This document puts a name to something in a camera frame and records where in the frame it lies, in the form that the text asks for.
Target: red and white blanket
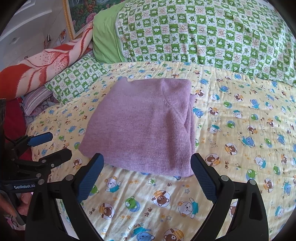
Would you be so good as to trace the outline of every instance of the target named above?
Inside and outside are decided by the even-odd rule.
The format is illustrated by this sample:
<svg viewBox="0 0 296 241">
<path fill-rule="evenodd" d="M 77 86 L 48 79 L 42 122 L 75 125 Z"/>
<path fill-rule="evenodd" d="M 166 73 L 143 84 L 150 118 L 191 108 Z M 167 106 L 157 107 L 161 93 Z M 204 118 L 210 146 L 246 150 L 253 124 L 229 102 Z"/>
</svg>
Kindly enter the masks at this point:
<svg viewBox="0 0 296 241">
<path fill-rule="evenodd" d="M 0 72 L 0 99 L 12 100 L 44 85 L 92 49 L 89 23 L 83 35 L 69 43 L 42 52 L 8 66 Z"/>
</svg>

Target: blue gripper pad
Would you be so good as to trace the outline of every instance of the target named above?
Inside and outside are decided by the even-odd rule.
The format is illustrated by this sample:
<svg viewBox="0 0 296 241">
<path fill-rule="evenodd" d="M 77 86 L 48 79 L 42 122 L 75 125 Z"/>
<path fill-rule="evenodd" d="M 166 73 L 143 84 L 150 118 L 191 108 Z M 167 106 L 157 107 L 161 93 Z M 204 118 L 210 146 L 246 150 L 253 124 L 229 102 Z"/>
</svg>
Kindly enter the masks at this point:
<svg viewBox="0 0 296 241">
<path fill-rule="evenodd" d="M 53 138 L 52 133 L 50 132 L 46 132 L 44 134 L 35 136 L 35 137 L 31 137 L 31 139 L 28 141 L 28 145 L 29 146 L 38 146 L 41 145 L 45 142 L 49 142 L 51 141 Z"/>
<path fill-rule="evenodd" d="M 196 176 L 206 198 L 212 201 L 213 203 L 216 203 L 217 201 L 216 185 L 212 180 L 212 178 L 209 176 L 208 172 L 206 171 L 201 161 L 203 161 L 206 164 L 206 162 L 202 158 L 201 160 L 199 160 L 197 156 L 193 154 L 190 160 L 191 169 L 194 175 Z"/>
<path fill-rule="evenodd" d="M 79 203 L 88 198 L 96 180 L 98 179 L 104 167 L 103 155 L 99 153 L 95 154 L 86 167 L 89 168 L 89 170 L 80 182 L 77 192 L 77 201 Z"/>
</svg>

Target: yellow bedsheet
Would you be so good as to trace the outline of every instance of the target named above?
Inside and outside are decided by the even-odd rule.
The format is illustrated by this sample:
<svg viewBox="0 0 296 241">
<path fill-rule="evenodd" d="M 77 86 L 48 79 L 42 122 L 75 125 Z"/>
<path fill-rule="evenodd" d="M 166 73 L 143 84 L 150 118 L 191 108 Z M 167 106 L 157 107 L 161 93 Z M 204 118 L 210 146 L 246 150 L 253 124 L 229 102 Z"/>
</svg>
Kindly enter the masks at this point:
<svg viewBox="0 0 296 241">
<path fill-rule="evenodd" d="M 88 163 L 78 151 L 87 123 L 112 85 L 123 76 L 129 81 L 163 77 L 191 80 L 192 93 L 196 94 L 196 152 L 220 175 L 239 182 L 256 180 L 272 239 L 296 202 L 296 92 L 283 83 L 190 63 L 113 64 L 87 93 L 63 107 L 48 108 L 28 127 L 28 135 L 47 131 L 54 134 L 51 142 L 32 149 L 34 160 L 62 148 L 72 150 L 71 161 L 54 169 L 49 181 L 75 174 Z M 157 201 L 160 195 L 165 197 L 162 203 Z M 141 232 L 145 232 L 145 241 L 167 241 L 173 233 L 182 241 L 190 240 L 212 207 L 194 176 L 157 176 L 107 164 L 82 205 L 108 241 L 136 241 Z M 233 200 L 219 235 L 227 231 L 235 205 Z M 67 216 L 62 203 L 61 212 Z"/>
</svg>

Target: green blanket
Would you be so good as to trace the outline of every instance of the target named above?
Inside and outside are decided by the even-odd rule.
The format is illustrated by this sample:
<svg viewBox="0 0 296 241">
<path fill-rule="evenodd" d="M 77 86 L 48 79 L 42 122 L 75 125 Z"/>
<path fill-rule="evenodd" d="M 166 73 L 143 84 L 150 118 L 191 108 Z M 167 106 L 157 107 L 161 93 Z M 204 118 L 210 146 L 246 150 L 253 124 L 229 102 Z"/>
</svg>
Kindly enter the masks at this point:
<svg viewBox="0 0 296 241">
<path fill-rule="evenodd" d="M 255 0 L 131 0 L 116 22 L 128 61 L 182 61 L 262 79 L 295 80 L 296 40 Z"/>
<path fill-rule="evenodd" d="M 98 62 L 107 64 L 126 62 L 126 58 L 120 50 L 121 42 L 115 31 L 115 22 L 118 12 L 128 1 L 126 0 L 111 8 L 100 11 L 94 17 L 94 56 Z"/>
</svg>

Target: red cloth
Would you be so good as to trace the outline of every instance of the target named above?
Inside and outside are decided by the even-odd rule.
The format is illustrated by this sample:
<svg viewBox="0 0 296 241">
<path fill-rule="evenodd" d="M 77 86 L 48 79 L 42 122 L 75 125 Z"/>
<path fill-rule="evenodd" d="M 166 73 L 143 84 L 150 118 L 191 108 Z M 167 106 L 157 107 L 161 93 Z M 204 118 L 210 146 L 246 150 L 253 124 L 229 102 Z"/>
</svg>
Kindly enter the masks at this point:
<svg viewBox="0 0 296 241">
<path fill-rule="evenodd" d="M 25 118 L 18 99 L 6 102 L 6 115 L 3 127 L 5 136 L 11 140 L 15 140 L 26 134 Z M 31 148 L 22 154 L 20 159 L 32 161 Z"/>
</svg>

